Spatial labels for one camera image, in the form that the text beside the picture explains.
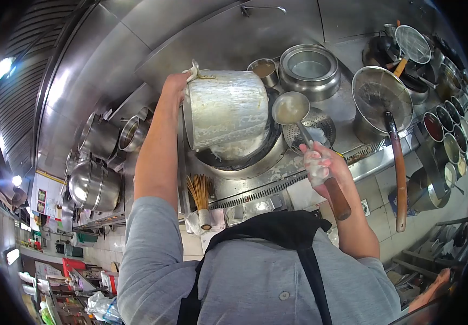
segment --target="faucet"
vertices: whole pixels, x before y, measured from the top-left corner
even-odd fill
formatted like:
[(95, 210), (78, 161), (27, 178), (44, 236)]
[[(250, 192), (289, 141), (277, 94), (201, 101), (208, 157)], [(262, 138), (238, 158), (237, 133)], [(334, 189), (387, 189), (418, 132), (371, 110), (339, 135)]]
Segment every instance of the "faucet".
[(243, 14), (245, 17), (250, 17), (249, 9), (279, 9), (283, 12), (284, 15), (286, 15), (286, 9), (281, 6), (241, 6), (241, 14)]

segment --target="mesh strainer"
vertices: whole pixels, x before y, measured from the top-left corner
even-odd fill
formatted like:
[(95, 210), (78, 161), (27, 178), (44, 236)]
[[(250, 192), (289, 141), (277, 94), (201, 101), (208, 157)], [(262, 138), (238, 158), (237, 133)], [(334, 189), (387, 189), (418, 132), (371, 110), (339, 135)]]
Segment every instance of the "mesh strainer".
[(419, 31), (411, 26), (401, 25), (396, 28), (394, 37), (400, 47), (400, 51), (404, 53), (402, 61), (394, 70), (396, 76), (402, 74), (409, 59), (420, 64), (426, 64), (430, 61), (431, 53), (429, 43)]
[[(329, 144), (327, 146), (332, 147), (335, 143), (335, 124), (333, 120), (327, 115), (322, 113), (322, 111), (315, 107), (310, 107), (308, 115), (301, 120), (302, 125), (307, 127), (317, 127), (322, 129), (324, 136), (328, 139)], [(297, 154), (303, 155), (299, 149), (300, 144), (305, 144), (306, 140), (302, 136), (299, 128), (295, 124), (285, 125), (283, 127), (284, 140), (288, 146)]]
[(387, 133), (384, 112), (393, 115), (398, 132), (413, 119), (413, 102), (404, 84), (391, 72), (380, 67), (361, 68), (351, 83), (356, 108), (366, 121)]

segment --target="bamboo wok brush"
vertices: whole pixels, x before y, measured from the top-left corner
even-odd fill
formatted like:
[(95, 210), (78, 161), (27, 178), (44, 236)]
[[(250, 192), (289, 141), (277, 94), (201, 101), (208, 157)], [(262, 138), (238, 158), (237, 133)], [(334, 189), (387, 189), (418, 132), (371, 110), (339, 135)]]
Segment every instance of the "bamboo wok brush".
[(203, 230), (212, 228), (211, 212), (208, 210), (208, 194), (211, 188), (211, 179), (205, 175), (187, 176), (187, 188), (198, 207), (198, 223)]

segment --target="stainless steel counter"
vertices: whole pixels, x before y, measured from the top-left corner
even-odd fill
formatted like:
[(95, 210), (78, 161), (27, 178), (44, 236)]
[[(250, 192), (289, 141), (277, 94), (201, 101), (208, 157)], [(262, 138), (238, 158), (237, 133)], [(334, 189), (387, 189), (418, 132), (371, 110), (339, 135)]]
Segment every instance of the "stainless steel counter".
[[(392, 147), (388, 138), (378, 144), (368, 146), (356, 138), (352, 128), (352, 121), (355, 117), (355, 103), (351, 93), (351, 80), (354, 73), (363, 66), (361, 54), (368, 41), (369, 38), (366, 37), (337, 44), (323, 44), (339, 60), (341, 86), (333, 97), (311, 103), (313, 107), (323, 110), (333, 119), (336, 128), (333, 148), (346, 158), (355, 182), (394, 164)], [(419, 121), (423, 113), (440, 102), (436, 93), (431, 90), (428, 100), (424, 104), (414, 107), (414, 118), (411, 126), (400, 133), (404, 155), (419, 147), (419, 142), (413, 135), (416, 122)], [(137, 153), (128, 154), (122, 171), (124, 175), (124, 206), (120, 207), (120, 209), (125, 217), (129, 215), (133, 204), (133, 176), (137, 157)], [(282, 154), (282, 158), (273, 167), (259, 173), (258, 176), (243, 180), (219, 177), (218, 172), (213, 172), (211, 167), (199, 161), (195, 157), (195, 152), (190, 150), (182, 114), (180, 114), (178, 130), (178, 169), (178, 212), (184, 215), (191, 211), (185, 182), (186, 176), (190, 174), (205, 174), (213, 179), (215, 191), (210, 198), (211, 208), (241, 205), (252, 200), (279, 194), (283, 202), (283, 208), (290, 209), (291, 206), (286, 206), (288, 201), (286, 195), (283, 194), (283, 190), (291, 184), (306, 178), (302, 156), (297, 155), (290, 149)]]

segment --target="cook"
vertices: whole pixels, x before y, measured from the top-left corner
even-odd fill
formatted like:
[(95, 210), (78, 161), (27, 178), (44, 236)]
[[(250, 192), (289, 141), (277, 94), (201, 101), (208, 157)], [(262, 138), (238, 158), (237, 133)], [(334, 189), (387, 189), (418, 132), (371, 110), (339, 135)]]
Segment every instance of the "cook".
[[(315, 143), (348, 204), (330, 224), (306, 211), (270, 212), (215, 235), (201, 261), (183, 262), (177, 220), (178, 107), (189, 74), (167, 77), (135, 169), (118, 307), (126, 324), (388, 324), (400, 299), (380, 263), (344, 160)], [(328, 199), (324, 185), (315, 190)]]

